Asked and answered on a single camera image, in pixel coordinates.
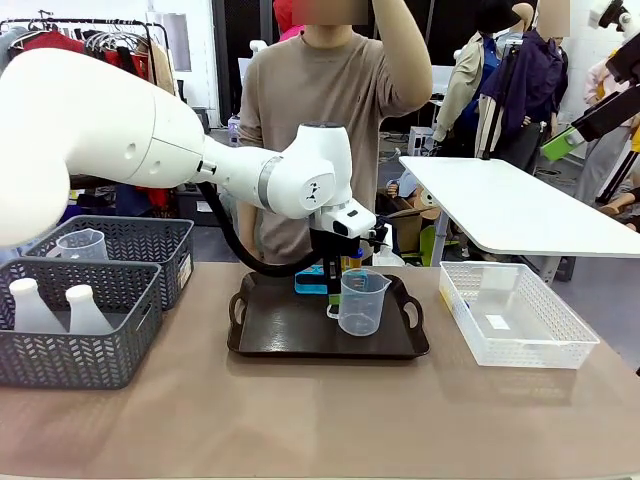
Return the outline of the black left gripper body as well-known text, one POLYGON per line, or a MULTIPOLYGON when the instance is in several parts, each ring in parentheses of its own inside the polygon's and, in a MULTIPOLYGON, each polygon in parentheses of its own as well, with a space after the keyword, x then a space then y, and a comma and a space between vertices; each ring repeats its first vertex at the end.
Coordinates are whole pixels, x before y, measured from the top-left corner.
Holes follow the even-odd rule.
POLYGON ((341 235, 310 230, 312 252, 317 254, 326 274, 342 272, 342 258, 358 252, 358 238, 347 238, 341 235))

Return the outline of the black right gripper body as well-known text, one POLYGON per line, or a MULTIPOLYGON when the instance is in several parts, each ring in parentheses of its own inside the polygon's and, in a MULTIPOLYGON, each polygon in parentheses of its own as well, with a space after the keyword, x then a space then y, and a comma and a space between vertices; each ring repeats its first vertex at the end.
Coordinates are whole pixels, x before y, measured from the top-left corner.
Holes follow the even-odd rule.
POLYGON ((607 60, 606 68, 617 83, 638 84, 640 76, 640 33, 634 33, 607 60))

